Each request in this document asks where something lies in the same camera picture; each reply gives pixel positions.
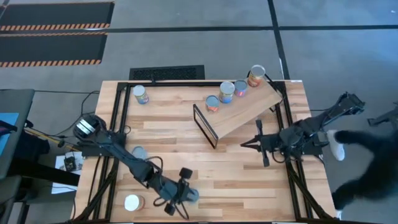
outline floor mat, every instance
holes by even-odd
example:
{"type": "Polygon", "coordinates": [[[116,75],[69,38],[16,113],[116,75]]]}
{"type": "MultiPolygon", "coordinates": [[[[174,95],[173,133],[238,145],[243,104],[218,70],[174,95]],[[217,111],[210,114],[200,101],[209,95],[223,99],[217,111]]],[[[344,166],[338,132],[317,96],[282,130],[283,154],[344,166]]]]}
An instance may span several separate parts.
{"type": "Polygon", "coordinates": [[[0,35],[0,67],[97,65],[107,33],[0,35]]]}
{"type": "Polygon", "coordinates": [[[131,68],[130,80],[204,80],[205,66],[131,68]]]}
{"type": "Polygon", "coordinates": [[[113,2],[11,4],[0,19],[0,30],[105,28],[113,8],[113,2]]]}

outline wooden tabletop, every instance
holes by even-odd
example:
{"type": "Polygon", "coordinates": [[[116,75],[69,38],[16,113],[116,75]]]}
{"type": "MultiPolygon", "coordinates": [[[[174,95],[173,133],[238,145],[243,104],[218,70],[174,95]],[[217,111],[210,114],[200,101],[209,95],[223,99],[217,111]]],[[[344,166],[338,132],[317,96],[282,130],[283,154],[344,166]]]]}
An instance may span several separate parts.
{"type": "MultiPolygon", "coordinates": [[[[99,94],[96,114],[108,125],[117,83],[103,82],[99,94]]],[[[311,116],[303,83],[285,83],[293,120],[311,116]]],[[[199,191],[200,199],[197,203],[185,205],[191,222],[294,221],[285,165],[270,159],[271,165],[264,168],[261,154],[239,146],[257,134],[254,120],[220,139],[215,150],[193,121],[192,104],[203,103],[209,95],[208,92],[214,91],[214,88],[216,87],[147,87],[150,101],[146,105],[138,104],[131,96],[126,120],[131,132],[127,135],[126,149],[131,150],[140,145],[148,151],[149,156],[162,157],[164,175],[173,180],[178,180],[178,173],[182,167],[193,170],[189,182],[199,191]]],[[[123,106],[123,94],[119,111],[123,106]]],[[[259,117],[263,120],[264,134],[278,132],[274,113],[267,110],[259,117]]],[[[303,159],[309,191],[325,211],[332,215],[334,206],[323,164],[313,156],[304,156],[303,159]]],[[[84,161],[76,193],[76,214],[80,214],[87,205],[96,161],[97,157],[90,157],[84,161]]],[[[98,168],[93,193],[98,186],[100,170],[101,165],[98,168]]],[[[100,217],[104,217],[107,195],[106,192],[103,197],[100,217]]],[[[154,207],[152,202],[156,197],[157,194],[153,190],[145,189],[138,184],[129,169],[120,164],[111,221],[183,221],[177,212],[170,217],[164,212],[163,207],[154,207]],[[124,208],[124,199],[130,194],[145,198],[143,210],[129,212],[124,208]]],[[[305,217],[301,193],[298,193],[298,197],[302,216],[305,217]]]]}

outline blue can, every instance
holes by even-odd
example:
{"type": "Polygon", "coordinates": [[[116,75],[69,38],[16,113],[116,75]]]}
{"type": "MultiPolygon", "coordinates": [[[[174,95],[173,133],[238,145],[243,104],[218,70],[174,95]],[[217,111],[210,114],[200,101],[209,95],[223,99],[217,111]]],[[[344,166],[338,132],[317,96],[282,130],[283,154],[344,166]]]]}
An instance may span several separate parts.
{"type": "Polygon", "coordinates": [[[242,97],[246,93],[248,83],[244,80],[237,80],[235,82],[235,95],[242,97]]]}
{"type": "Polygon", "coordinates": [[[230,103],[232,101],[232,96],[234,95],[235,86],[231,82],[223,82],[220,85],[220,101],[222,103],[230,103]]]}
{"type": "Polygon", "coordinates": [[[132,89],[132,94],[137,98],[139,104],[146,104],[149,101],[148,94],[145,92],[145,88],[142,85],[136,85],[132,89]]]}

